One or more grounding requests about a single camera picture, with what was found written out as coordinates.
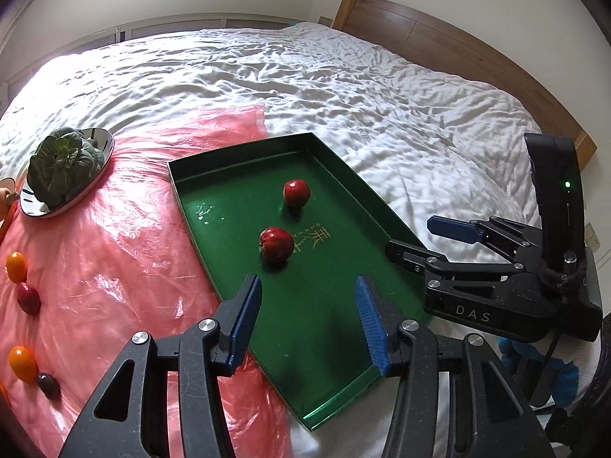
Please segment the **green leafy vegetable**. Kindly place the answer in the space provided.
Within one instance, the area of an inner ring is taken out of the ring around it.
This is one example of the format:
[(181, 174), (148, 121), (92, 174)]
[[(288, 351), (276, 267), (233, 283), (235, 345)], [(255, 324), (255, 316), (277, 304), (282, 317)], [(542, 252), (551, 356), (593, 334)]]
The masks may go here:
[(59, 208), (86, 188), (102, 170), (102, 151), (82, 130), (53, 130), (30, 157), (27, 182), (38, 201)]

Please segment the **dark purple plum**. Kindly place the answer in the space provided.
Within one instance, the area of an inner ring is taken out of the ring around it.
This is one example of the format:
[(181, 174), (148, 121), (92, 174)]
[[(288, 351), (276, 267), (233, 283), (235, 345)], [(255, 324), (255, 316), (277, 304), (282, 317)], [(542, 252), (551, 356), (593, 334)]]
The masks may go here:
[(57, 379), (47, 372), (39, 372), (35, 378), (38, 389), (48, 400), (56, 401), (61, 398), (61, 388)]

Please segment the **orange carrot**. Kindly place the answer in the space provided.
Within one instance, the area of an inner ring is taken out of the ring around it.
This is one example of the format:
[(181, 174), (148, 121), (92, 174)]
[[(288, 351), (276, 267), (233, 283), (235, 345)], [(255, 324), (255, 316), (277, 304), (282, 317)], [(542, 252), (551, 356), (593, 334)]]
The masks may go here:
[(6, 219), (13, 203), (20, 197), (19, 194), (10, 190), (8, 187), (0, 188), (0, 219)]

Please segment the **wooden headboard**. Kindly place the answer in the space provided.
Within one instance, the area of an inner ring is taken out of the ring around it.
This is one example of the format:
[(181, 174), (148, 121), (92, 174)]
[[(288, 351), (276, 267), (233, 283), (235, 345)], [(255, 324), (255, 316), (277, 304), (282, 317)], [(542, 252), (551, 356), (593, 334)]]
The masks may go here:
[(545, 86), (496, 48), (454, 25), (388, 0), (342, 0), (333, 29), (381, 45), (431, 70), (508, 92), (530, 112), (542, 132), (574, 141), (581, 169), (595, 155), (593, 139)]

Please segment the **smooth orange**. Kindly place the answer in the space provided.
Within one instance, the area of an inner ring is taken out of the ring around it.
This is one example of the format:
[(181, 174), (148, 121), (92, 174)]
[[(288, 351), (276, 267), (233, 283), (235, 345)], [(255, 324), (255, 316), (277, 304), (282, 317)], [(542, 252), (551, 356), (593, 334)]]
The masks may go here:
[(38, 366), (31, 350), (15, 345), (8, 354), (8, 363), (13, 374), (26, 384), (34, 384), (38, 376)]

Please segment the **pink plastic sheet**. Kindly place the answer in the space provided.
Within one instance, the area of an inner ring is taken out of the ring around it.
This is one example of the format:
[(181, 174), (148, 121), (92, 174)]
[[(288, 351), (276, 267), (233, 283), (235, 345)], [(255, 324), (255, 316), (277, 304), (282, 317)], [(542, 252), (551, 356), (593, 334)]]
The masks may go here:
[(1, 350), (25, 346), (54, 376), (52, 402), (8, 364), (1, 382), (29, 439), (55, 457), (90, 394), (135, 332), (162, 338), (210, 315), (218, 300), (192, 247), (170, 183), (171, 160), (262, 139), (259, 105), (200, 111), (115, 137), (106, 174), (76, 207), (16, 216), (1, 244), (20, 252), (41, 310), (27, 315), (1, 283)]

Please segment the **green rectangular tray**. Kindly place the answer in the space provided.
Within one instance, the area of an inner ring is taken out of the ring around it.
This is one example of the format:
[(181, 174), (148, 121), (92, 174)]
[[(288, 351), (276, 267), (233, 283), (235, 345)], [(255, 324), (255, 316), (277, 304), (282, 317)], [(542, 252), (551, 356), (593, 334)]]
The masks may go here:
[[(354, 286), (370, 276), (408, 318), (427, 321), (422, 277), (392, 264), (390, 240), (415, 236), (382, 198), (310, 132), (200, 152), (169, 164), (192, 243), (214, 290), (232, 298), (250, 274), (262, 305), (250, 349), (295, 417), (316, 429), (373, 382)], [(283, 186), (303, 179), (302, 208), (284, 203)], [(263, 258), (259, 235), (289, 232), (287, 261)]]

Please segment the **orange rimmed plate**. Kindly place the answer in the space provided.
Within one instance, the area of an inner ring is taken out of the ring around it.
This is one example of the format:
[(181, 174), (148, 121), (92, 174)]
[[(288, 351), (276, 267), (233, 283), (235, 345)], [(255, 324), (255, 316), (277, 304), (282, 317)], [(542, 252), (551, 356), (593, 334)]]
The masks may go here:
[(3, 241), (13, 222), (19, 200), (20, 194), (16, 189), (16, 181), (13, 178), (2, 179), (0, 182), (0, 242)]

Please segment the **small orange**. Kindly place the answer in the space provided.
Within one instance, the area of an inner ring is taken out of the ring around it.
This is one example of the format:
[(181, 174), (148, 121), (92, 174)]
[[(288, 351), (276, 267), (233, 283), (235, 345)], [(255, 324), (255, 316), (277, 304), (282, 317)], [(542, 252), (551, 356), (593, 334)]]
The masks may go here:
[(4, 263), (8, 279), (14, 283), (25, 282), (27, 279), (27, 261), (19, 251), (9, 254)]

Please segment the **red apple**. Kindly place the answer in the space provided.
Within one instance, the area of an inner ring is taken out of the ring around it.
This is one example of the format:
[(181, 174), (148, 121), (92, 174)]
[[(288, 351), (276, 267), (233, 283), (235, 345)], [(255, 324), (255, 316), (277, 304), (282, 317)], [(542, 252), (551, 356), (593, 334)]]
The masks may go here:
[(303, 179), (287, 181), (283, 186), (284, 203), (289, 208), (302, 208), (311, 197), (311, 189)]
[(285, 229), (269, 226), (259, 235), (259, 247), (265, 261), (281, 263), (293, 253), (294, 240)]
[(21, 282), (16, 288), (16, 300), (27, 315), (38, 315), (41, 308), (40, 296), (38, 291), (27, 282)]

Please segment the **striped white plate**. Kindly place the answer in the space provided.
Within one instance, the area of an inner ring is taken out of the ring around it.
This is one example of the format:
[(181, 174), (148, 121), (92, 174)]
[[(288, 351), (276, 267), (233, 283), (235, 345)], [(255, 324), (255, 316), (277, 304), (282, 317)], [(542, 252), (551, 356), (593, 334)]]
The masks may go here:
[(74, 207), (109, 166), (113, 134), (103, 128), (57, 128), (30, 157), (21, 189), (23, 213), (50, 218)]

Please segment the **orange mandarin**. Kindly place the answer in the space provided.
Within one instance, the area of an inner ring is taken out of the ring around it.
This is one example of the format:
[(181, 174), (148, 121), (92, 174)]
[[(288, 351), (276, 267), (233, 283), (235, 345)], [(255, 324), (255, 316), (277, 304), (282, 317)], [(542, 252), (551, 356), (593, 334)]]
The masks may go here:
[(0, 382), (0, 391), (2, 393), (4, 401), (10, 407), (10, 401), (9, 401), (8, 393), (7, 393), (7, 390), (5, 389), (4, 385), (2, 384), (2, 382)]

